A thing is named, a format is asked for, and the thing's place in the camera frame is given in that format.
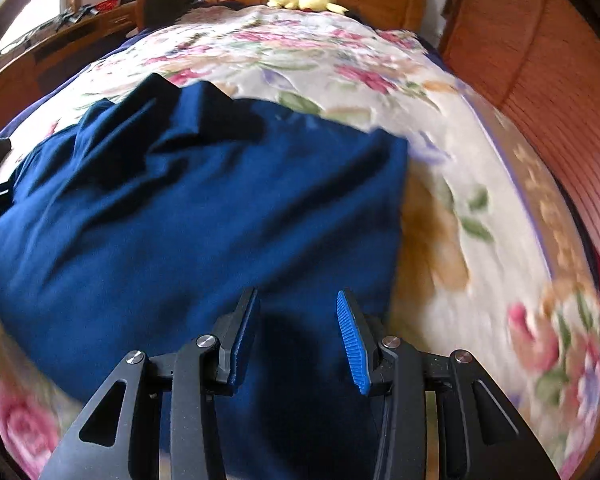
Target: window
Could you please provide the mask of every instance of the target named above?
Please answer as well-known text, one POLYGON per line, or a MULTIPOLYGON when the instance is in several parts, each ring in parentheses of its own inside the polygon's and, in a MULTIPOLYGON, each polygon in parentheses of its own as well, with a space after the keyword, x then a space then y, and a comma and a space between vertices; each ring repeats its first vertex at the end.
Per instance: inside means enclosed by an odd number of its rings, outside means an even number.
POLYGON ((0 40, 0 49, 4 49, 30 30, 56 17, 60 12, 60 0, 31 0, 4 33, 0 40))

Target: metal screw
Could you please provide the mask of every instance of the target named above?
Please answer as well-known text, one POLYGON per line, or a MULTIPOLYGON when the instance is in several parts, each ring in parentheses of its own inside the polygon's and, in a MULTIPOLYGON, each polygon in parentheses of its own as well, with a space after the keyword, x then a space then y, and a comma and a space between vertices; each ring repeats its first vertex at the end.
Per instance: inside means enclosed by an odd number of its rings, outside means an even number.
POLYGON ((386 335, 382 338, 382 346, 386 348, 398 348, 400 346, 400 338, 395 335, 386 335))
POLYGON ((462 364, 470 363, 474 360, 474 356, 472 356, 467 350, 458 350, 454 354, 454 357, 456 358, 456 361, 462 364))
POLYGON ((139 350, 132 350, 125 357, 126 363, 130 365, 136 365, 142 361, 142 359, 144 359, 144 354, 139 350))
POLYGON ((209 348, 216 344, 216 336, 207 334, 201 335, 198 339, 196 339, 196 345, 200 348, 209 348))

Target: floral bedspread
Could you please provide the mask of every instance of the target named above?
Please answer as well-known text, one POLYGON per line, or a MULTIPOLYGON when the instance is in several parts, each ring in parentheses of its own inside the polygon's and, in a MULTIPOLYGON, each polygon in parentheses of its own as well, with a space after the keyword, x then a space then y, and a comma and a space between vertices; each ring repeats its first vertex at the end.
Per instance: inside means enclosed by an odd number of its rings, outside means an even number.
MULTIPOLYGON (((425 54, 409 32, 328 12, 194 10, 94 62, 35 111, 11 136, 0 181, 40 140, 151 72, 407 137, 390 329, 421 350, 470 350, 567 479, 600 410, 600 302, 582 244, 513 124, 425 54)), ((79 409, 0 326, 0 433, 32 478, 79 409)))

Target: red object on desk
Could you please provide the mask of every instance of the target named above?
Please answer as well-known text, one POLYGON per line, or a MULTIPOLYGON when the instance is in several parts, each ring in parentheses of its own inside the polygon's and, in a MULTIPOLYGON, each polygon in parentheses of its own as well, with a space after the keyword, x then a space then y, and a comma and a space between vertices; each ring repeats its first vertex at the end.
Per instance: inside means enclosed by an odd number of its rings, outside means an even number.
POLYGON ((119 0, 104 0, 96 5, 96 9, 98 12, 107 12, 108 10, 115 9, 119 2, 119 0))

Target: chair backrest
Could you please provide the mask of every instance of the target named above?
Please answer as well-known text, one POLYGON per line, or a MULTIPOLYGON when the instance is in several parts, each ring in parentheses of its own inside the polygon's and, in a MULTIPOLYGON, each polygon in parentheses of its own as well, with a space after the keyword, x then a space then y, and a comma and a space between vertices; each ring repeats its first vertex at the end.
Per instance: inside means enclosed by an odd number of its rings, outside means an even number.
POLYGON ((185 9, 185 0, 138 0, 136 20, 138 30, 171 25, 185 9))

